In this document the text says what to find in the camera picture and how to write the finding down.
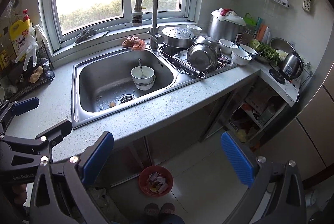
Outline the person's left hand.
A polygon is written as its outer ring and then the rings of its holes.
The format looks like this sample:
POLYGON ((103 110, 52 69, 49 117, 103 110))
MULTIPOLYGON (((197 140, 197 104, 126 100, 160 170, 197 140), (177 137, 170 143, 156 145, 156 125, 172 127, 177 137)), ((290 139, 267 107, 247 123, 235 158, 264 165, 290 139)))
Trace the person's left hand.
POLYGON ((14 203, 23 205, 27 200, 27 185, 21 184, 13 186, 14 203))

